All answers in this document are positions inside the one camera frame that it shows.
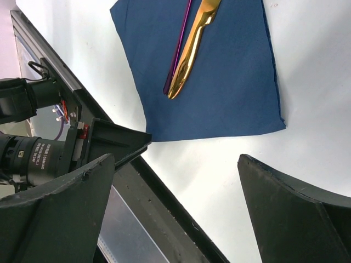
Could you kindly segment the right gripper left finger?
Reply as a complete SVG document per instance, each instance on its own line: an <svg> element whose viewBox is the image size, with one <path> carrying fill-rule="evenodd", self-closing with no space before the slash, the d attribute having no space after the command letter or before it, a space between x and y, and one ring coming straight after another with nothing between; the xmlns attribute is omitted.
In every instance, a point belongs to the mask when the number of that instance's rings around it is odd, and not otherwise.
<svg viewBox="0 0 351 263"><path fill-rule="evenodd" d="M92 262L115 169L105 154L1 199L1 262Z"/></svg>

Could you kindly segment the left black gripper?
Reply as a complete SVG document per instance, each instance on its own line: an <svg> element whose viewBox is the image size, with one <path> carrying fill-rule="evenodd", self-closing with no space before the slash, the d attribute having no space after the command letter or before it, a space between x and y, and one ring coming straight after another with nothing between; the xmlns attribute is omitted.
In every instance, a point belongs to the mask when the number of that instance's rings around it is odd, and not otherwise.
<svg viewBox="0 0 351 263"><path fill-rule="evenodd" d="M26 184L38 186L67 174L105 154L112 154L115 170L145 152L152 135L94 118L68 129L65 141L34 137L26 150Z"/></svg>

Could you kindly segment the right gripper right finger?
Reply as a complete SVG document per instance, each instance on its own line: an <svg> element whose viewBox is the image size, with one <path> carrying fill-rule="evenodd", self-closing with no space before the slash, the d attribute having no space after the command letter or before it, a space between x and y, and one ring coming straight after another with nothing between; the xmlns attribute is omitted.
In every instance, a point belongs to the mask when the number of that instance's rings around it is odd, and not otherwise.
<svg viewBox="0 0 351 263"><path fill-rule="evenodd" d="M350 262L350 197L249 155L237 167L263 262Z"/></svg>

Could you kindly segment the purple spoon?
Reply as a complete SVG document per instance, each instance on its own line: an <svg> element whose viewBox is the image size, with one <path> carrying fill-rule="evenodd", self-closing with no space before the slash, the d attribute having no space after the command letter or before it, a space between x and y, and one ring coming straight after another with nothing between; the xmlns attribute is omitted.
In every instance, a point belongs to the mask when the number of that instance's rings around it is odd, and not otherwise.
<svg viewBox="0 0 351 263"><path fill-rule="evenodd" d="M187 5L186 5L186 10L185 10L185 14L183 17L183 21L182 21L182 26L180 28L180 33L179 33L179 37L178 37L178 41L175 47L175 52L171 61L171 66L169 68L168 71L168 75L163 87L163 94L167 95L171 86L171 82L172 82L172 78L175 74L176 71L176 67L177 67L177 63L179 60L179 53L180 53L180 48L182 46L182 41L183 41L183 36L184 36L184 31L186 28L186 23L187 23L187 19L188 19L188 15L189 15L189 11L191 9L191 4L192 4L192 0L188 0Z"/></svg>

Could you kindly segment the dark blue paper napkin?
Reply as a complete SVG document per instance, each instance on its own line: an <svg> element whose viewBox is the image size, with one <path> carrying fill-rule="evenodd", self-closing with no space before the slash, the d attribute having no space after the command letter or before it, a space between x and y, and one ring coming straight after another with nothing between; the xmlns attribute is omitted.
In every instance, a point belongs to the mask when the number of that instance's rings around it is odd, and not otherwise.
<svg viewBox="0 0 351 263"><path fill-rule="evenodd" d="M285 129L262 1L222 1L194 67L173 100L163 87L193 1L117 1L110 13L154 142L249 136Z"/></svg>

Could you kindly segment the gold knife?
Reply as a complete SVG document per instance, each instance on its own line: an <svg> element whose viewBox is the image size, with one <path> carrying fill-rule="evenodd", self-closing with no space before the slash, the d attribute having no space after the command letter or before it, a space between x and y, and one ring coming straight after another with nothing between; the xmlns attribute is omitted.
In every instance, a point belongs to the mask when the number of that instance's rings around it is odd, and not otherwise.
<svg viewBox="0 0 351 263"><path fill-rule="evenodd" d="M220 1L201 1L180 56L180 61L172 77L167 94L169 99L175 99L188 80L195 63L204 28L214 20L219 6Z"/></svg>

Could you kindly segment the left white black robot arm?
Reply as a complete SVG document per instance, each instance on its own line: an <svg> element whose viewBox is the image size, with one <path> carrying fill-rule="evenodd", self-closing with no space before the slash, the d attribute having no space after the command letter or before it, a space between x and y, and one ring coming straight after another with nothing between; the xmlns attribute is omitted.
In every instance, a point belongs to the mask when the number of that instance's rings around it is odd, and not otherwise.
<svg viewBox="0 0 351 263"><path fill-rule="evenodd" d="M39 108L61 104L66 99L57 81L28 82L23 78L1 80L1 123L21 122ZM16 192L49 182L111 153L115 168L143 153L151 135L93 118L91 124L77 121L65 141L1 134L1 184Z"/></svg>

